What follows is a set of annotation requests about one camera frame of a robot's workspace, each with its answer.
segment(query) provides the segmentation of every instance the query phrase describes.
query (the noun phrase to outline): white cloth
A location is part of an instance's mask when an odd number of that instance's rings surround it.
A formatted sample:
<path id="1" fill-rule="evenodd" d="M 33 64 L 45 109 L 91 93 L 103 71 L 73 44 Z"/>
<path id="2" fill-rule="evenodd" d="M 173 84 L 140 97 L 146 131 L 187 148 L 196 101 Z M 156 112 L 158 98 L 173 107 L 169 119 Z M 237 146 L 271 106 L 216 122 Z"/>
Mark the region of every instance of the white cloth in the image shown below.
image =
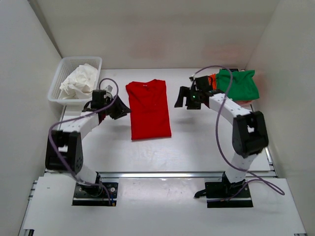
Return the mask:
<path id="1" fill-rule="evenodd" d="M 61 83 L 58 99 L 87 99 L 92 96 L 97 69 L 89 64 L 80 65 Z"/>

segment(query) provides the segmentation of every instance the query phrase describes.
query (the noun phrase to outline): purple cable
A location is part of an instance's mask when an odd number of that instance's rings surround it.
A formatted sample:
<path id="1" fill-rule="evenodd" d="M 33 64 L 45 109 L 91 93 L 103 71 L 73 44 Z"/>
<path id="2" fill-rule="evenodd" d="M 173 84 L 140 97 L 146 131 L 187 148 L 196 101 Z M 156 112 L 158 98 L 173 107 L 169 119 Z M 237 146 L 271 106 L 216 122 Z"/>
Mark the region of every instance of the purple cable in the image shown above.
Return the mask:
<path id="1" fill-rule="evenodd" d="M 59 122 L 54 123 L 54 124 L 49 128 L 49 131 L 48 131 L 48 140 L 49 140 L 51 146 L 53 147 L 55 153 L 57 154 L 57 157 L 60 159 L 60 161 L 61 161 L 61 162 L 63 163 L 63 165 L 66 167 L 66 169 L 70 172 L 70 174 L 72 175 L 72 177 L 73 177 L 77 182 L 84 182 L 86 185 L 99 186 L 99 187 L 103 188 L 103 189 L 105 190 L 106 194 L 107 194 L 108 203 L 109 203 L 109 205 L 110 205 L 110 195 L 109 195 L 109 192 L 108 192 L 107 188 L 102 184 L 102 182 L 100 182 L 99 184 L 97 184 L 97 183 L 85 182 L 85 181 L 82 181 L 81 179 L 78 179 L 78 178 L 76 177 L 75 172 L 71 169 L 71 167 L 70 167 L 70 166 L 68 165 L 68 163 L 66 162 L 65 158 L 64 158 L 64 157 L 61 155 L 61 153 L 59 152 L 58 147 L 56 146 L 56 144 L 55 144 L 55 142 L 54 142 L 54 140 L 53 140 L 53 137 L 52 137 L 52 131 L 53 131 L 54 127 L 56 127 L 57 125 L 62 124 L 62 123 L 66 123 L 66 122 L 70 122 L 70 121 L 75 121 L 75 120 L 83 119 L 83 118 L 86 118 L 86 117 L 90 117 L 90 116 L 92 116 L 92 115 L 94 115 L 94 114 L 96 114 L 96 113 L 102 112 L 102 111 L 104 111 L 104 110 L 110 108 L 110 107 L 114 104 L 114 102 L 116 101 L 116 99 L 117 99 L 117 97 L 118 97 L 118 91 L 119 91 L 118 84 L 117 84 L 113 79 L 105 78 L 105 79 L 102 79 L 102 80 L 99 82 L 99 88 L 100 88 L 101 83 L 102 83 L 104 80 L 110 80 L 110 81 L 112 81 L 112 82 L 115 84 L 116 88 L 117 88 L 116 95 L 115 95 L 114 99 L 111 101 L 111 103 L 108 104 L 107 106 L 105 106 L 105 107 L 103 107 L 103 108 L 101 108 L 101 109 L 98 109 L 98 110 L 96 110 L 96 111 L 94 111 L 94 112 L 91 112 L 91 113 L 89 113 L 89 114 L 87 114 L 87 115 L 85 115 L 85 116 L 80 116 L 80 117 L 76 117 L 76 118 L 72 118 L 72 119 L 66 119 L 66 120 L 62 120 L 62 121 L 59 121 Z"/>
<path id="2" fill-rule="evenodd" d="M 224 67 L 224 66 L 221 66 L 221 65 L 211 65 L 211 66 L 207 66 L 207 67 L 204 67 L 200 70 L 198 70 L 196 73 L 194 73 L 193 76 L 195 76 L 197 73 L 199 73 L 200 71 L 204 70 L 204 69 L 208 69 L 208 68 L 213 68 L 213 67 L 220 67 L 220 68 L 223 68 L 225 70 L 227 70 L 230 74 L 230 83 L 224 93 L 224 98 L 223 98 L 223 102 L 219 108 L 219 111 L 218 111 L 218 115 L 217 115 L 217 120 L 216 120 L 216 141 L 217 141 L 217 145 L 218 145 L 218 149 L 219 149 L 219 152 L 222 156 L 222 158 L 224 159 L 224 161 L 232 168 L 238 170 L 238 171 L 241 171 L 241 172 L 246 172 L 246 173 L 249 173 L 251 174 L 252 176 L 256 177 L 256 179 L 251 179 L 249 181 L 247 181 L 243 186 L 242 188 L 236 193 L 234 194 L 232 197 L 229 197 L 229 198 L 223 198 L 223 199 L 215 199 L 215 200 L 208 200 L 209 202 L 221 202 L 221 201 L 226 201 L 226 200 L 230 200 L 234 197 L 236 197 L 250 182 L 254 182 L 254 181 L 261 181 L 263 183 L 265 183 L 266 185 L 268 185 L 271 189 L 273 189 L 274 191 L 276 191 L 277 193 L 279 193 L 280 195 L 285 195 L 285 192 L 279 188 L 278 186 L 276 186 L 275 184 L 269 182 L 269 181 L 266 181 L 264 180 L 263 178 L 259 177 L 258 175 L 256 175 L 255 173 L 251 172 L 251 171 L 248 171 L 248 170 L 244 170 L 244 169 L 241 169 L 241 168 L 237 168 L 236 166 L 233 166 L 228 160 L 227 158 L 225 157 L 223 151 L 222 151 L 222 148 L 221 148 L 221 145 L 220 145 L 220 142 L 219 142 L 219 119 L 220 119 L 220 116 L 221 116 L 221 112 L 222 112 L 222 109 L 223 109 L 223 106 L 225 104 L 225 101 L 226 101 L 226 97 L 227 97 L 227 94 L 228 92 L 230 91 L 231 87 L 232 87 L 232 83 L 233 83 L 233 74 L 232 72 Z"/>

